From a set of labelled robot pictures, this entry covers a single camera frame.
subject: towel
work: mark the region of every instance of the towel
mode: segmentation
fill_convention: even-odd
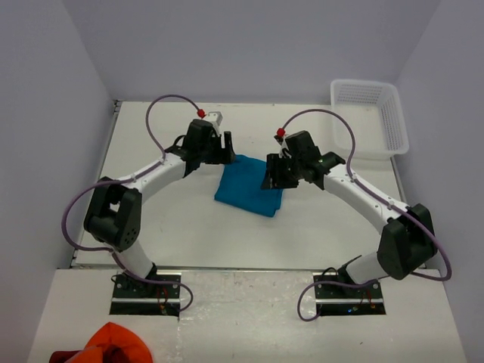
[[[214,199],[261,216],[274,217],[281,208],[282,189],[262,190],[265,161],[237,155],[225,165]]]

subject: cloth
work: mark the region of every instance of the cloth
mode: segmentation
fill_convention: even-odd
[[[281,208],[282,189],[262,190],[265,161],[237,155],[225,165],[214,199],[261,216],[274,217]]]
[[[83,350],[54,352],[49,363],[153,363],[150,350],[133,332],[107,323]]]

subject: orange cloth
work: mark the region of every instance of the orange cloth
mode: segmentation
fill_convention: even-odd
[[[153,363],[150,350],[133,332],[107,323],[78,352],[55,352],[49,363]]]

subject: white table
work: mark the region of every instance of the white table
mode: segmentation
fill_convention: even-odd
[[[158,363],[465,362],[442,283],[385,279],[387,315],[305,323],[295,306],[312,281],[307,271],[184,271],[181,280],[193,289],[195,301],[178,321],[109,316],[114,273],[56,272],[28,362],[48,361],[56,350],[81,349],[108,321],[139,335]],[[313,290],[302,307],[303,314],[314,314]]]
[[[118,178],[159,157],[144,127],[147,106],[148,103],[123,102],[102,175]],[[222,128],[232,131],[236,153],[265,160],[267,154],[278,152],[273,136],[290,116],[321,105],[200,106],[207,112],[222,112]],[[348,121],[364,119],[365,112],[362,108],[354,117],[350,114]],[[162,144],[169,146],[176,136],[186,133],[193,118],[196,115],[191,105],[165,103],[153,109],[151,125]],[[307,129],[324,154],[334,150],[331,127],[331,116],[313,113],[295,120],[288,132]],[[365,136],[366,144],[371,137]],[[375,134],[374,142],[380,143],[379,138],[381,135]],[[388,195],[399,197],[389,160],[356,160],[353,167]],[[379,235],[363,217],[340,199],[305,182],[297,189],[284,191],[281,210],[273,219],[215,202],[213,195],[222,169],[223,166],[201,166],[144,205],[140,241],[157,265],[321,269],[342,265],[377,249]],[[82,244],[99,245],[90,234],[84,234]],[[76,263],[113,265],[106,253],[79,252]]]

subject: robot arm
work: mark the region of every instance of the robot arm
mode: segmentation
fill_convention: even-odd
[[[343,282],[363,284],[386,276],[401,280],[436,254],[432,241],[416,225],[356,185],[343,158],[332,152],[321,155],[307,131],[276,139],[281,144],[281,152],[267,156],[262,188],[296,188],[299,180],[304,179],[343,199],[380,234],[377,251],[358,256],[338,269]],[[410,207],[352,173],[353,178],[358,177],[390,205],[406,210],[433,233],[427,208],[420,204]]]
[[[95,189],[84,229],[96,240],[110,245],[118,259],[135,275],[149,278],[156,274],[155,265],[138,240],[142,204],[167,185],[191,174],[201,163],[227,164],[235,160],[231,133],[220,133],[221,121],[220,112],[208,113],[204,119],[194,119],[182,145],[174,144],[166,149],[165,160],[155,160],[121,178],[131,180],[123,185]]]

